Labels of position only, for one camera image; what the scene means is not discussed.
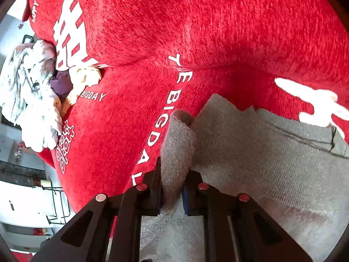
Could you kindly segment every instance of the white character print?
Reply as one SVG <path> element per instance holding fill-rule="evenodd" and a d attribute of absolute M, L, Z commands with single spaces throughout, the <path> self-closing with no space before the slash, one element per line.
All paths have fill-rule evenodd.
<path fill-rule="evenodd" d="M 308 102 L 314 107 L 314 114 L 299 113 L 300 122 L 317 125 L 320 127 L 336 127 L 340 135 L 345 138 L 343 130 L 332 120 L 332 114 L 349 121 L 349 110 L 337 103 L 338 96 L 331 90 L 314 90 L 289 79 L 276 78 L 275 84 L 301 100 Z"/>
<path fill-rule="evenodd" d="M 67 154 L 69 152 L 70 143 L 74 135 L 74 126 L 69 126 L 68 121 L 64 121 L 64 128 L 62 131 L 62 135 L 59 138 L 56 150 L 56 157 L 59 161 L 59 165 L 63 174 L 65 172 L 66 165 L 68 164 Z"/>
<path fill-rule="evenodd" d="M 66 71 L 73 66 L 78 66 L 79 68 L 87 66 L 107 67 L 106 64 L 100 64 L 96 59 L 88 58 L 85 23 L 82 22 L 79 27 L 76 26 L 77 20 L 82 15 L 82 10 L 80 3 L 77 2 L 73 10 L 70 11 L 73 3 L 74 0 L 63 1 L 61 16 L 53 27 L 55 32 L 53 38 L 57 42 L 56 69 Z"/>

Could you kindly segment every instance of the white floral cloth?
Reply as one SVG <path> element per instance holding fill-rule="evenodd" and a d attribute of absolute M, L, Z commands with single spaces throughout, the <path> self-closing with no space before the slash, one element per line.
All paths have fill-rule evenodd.
<path fill-rule="evenodd" d="M 54 149 L 62 134 L 62 104 L 50 87 L 56 53 L 43 40 L 18 45 L 0 74 L 2 115 L 22 128 L 22 140 L 36 152 Z"/>

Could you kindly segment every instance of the gray fabric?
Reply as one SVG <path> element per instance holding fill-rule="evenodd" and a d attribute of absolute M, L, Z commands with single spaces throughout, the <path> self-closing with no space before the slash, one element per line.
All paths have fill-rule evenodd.
<path fill-rule="evenodd" d="M 221 192 L 249 193 L 315 262 L 349 222 L 348 148 L 334 128 L 241 112 L 213 95 L 196 118 L 171 115 L 161 157 L 165 201 L 142 220 L 142 259 L 204 261 L 202 218 L 186 217 L 180 196 L 189 168 Z"/>

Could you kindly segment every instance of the purple cloth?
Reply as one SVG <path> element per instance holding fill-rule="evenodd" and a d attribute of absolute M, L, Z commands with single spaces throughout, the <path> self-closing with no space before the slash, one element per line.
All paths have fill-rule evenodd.
<path fill-rule="evenodd" d="M 70 91 L 73 89 L 69 71 L 58 71 L 57 75 L 51 78 L 50 85 L 58 95 L 61 102 L 64 102 Z"/>

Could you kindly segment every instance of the red fabric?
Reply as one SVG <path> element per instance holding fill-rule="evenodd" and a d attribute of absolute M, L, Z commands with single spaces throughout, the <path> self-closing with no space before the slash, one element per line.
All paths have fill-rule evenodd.
<path fill-rule="evenodd" d="M 30 12 L 31 12 L 31 8 L 30 8 L 29 0 L 27 0 L 26 7 L 24 9 L 23 16 L 22 16 L 22 22 L 26 22 L 29 19 Z"/>
<path fill-rule="evenodd" d="M 38 4 L 33 30 L 57 46 L 63 1 L 30 0 L 31 9 Z M 196 115 L 213 93 L 239 109 L 253 105 L 294 120 L 312 114 L 310 103 L 275 85 L 282 77 L 331 90 L 349 108 L 348 33 L 326 0 L 74 0 L 68 9 L 65 17 L 74 12 L 76 19 L 56 29 L 69 31 L 59 69 L 81 65 L 73 61 L 83 39 L 71 41 L 81 26 L 88 54 L 82 61 L 114 66 L 68 112 L 52 152 L 75 211 L 98 193 L 115 195 L 133 179 L 141 182 L 136 176 L 153 169 L 167 116 L 175 109 Z M 62 57 L 66 52 L 72 57 Z M 180 77 L 189 71 L 190 80 Z M 179 90 L 178 99 L 169 97 Z M 348 121 L 332 119 L 347 140 Z M 149 160 L 142 162 L 144 151 Z"/>
<path fill-rule="evenodd" d="M 12 254 L 15 256 L 18 262 L 29 262 L 33 258 L 31 253 L 19 253 L 12 251 Z"/>
<path fill-rule="evenodd" d="M 50 166 L 55 167 L 55 164 L 53 162 L 53 158 L 52 158 L 52 153 L 50 151 L 50 149 L 45 148 L 43 149 L 43 151 L 41 153 L 38 153 L 38 155 Z"/>

